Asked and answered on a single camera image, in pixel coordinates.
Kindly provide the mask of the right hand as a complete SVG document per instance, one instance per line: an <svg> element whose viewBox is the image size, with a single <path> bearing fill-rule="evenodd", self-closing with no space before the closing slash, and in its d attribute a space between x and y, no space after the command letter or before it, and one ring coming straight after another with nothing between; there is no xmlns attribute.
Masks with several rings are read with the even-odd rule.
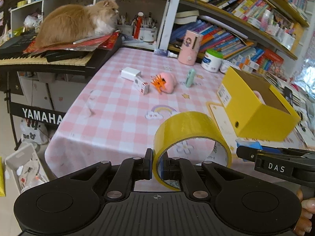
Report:
<svg viewBox="0 0 315 236"><path fill-rule="evenodd" d="M302 212L294 228L294 233L300 236L314 235L314 221L312 222L311 220L314 218L315 200L314 198L303 199L301 189L298 190L297 196L301 201Z"/></svg>

